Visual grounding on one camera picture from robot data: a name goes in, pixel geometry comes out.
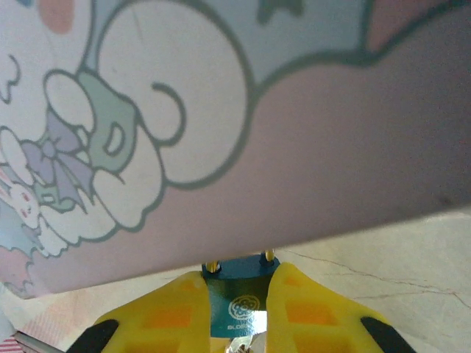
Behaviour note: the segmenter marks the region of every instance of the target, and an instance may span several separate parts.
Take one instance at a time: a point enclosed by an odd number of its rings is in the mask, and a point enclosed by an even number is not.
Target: small cartoon rabbit
[[[9,189],[0,188],[0,199],[10,205],[29,228],[38,228],[39,205],[36,198],[22,184],[13,182],[1,169],[0,181]]]
[[[41,234],[40,212],[36,198],[19,182],[12,181],[0,168],[0,199],[13,208],[23,221],[23,234],[37,247],[43,256],[49,256],[38,236]]]

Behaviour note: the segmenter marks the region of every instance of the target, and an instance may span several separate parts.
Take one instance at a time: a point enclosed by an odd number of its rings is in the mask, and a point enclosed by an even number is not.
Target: metal pin
[[[219,270],[221,270],[221,264],[219,261],[213,261],[211,263],[206,263],[206,271],[208,271],[210,274],[215,274]]]
[[[31,337],[23,332],[16,332],[13,336],[20,345],[25,346],[37,353],[64,353],[49,344],[46,344],[34,337]]]
[[[270,250],[265,250],[265,258],[267,262],[271,262],[275,259],[275,250],[270,249]]]

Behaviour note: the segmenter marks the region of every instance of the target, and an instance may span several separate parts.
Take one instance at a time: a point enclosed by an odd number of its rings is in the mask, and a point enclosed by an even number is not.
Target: white cartoon bunny
[[[0,181],[7,186],[0,188],[0,199],[14,208],[29,228],[37,228],[39,225],[39,205],[35,196],[19,182],[13,182],[1,169]]]
[[[13,208],[26,229],[10,229],[26,235],[43,256],[54,256],[66,249],[67,244],[57,236],[40,213],[40,206],[35,194],[30,191],[33,176],[26,167],[26,157],[21,150],[16,136],[6,128],[0,130],[0,157],[10,161],[11,167],[19,181],[13,181],[0,168],[0,199]]]

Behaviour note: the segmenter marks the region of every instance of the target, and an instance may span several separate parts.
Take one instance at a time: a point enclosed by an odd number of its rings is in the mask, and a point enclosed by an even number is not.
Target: pastel notebook cover
[[[468,1],[0,1],[0,280],[40,296],[471,202]]]

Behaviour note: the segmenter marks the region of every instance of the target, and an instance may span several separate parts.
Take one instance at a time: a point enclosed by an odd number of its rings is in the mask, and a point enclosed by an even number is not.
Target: purple bow
[[[47,132],[49,136],[42,146],[32,142],[21,144],[28,165],[47,185],[55,183],[60,201],[69,198],[83,207],[74,180],[91,197],[93,171],[75,157],[82,144],[51,110],[47,113]]]

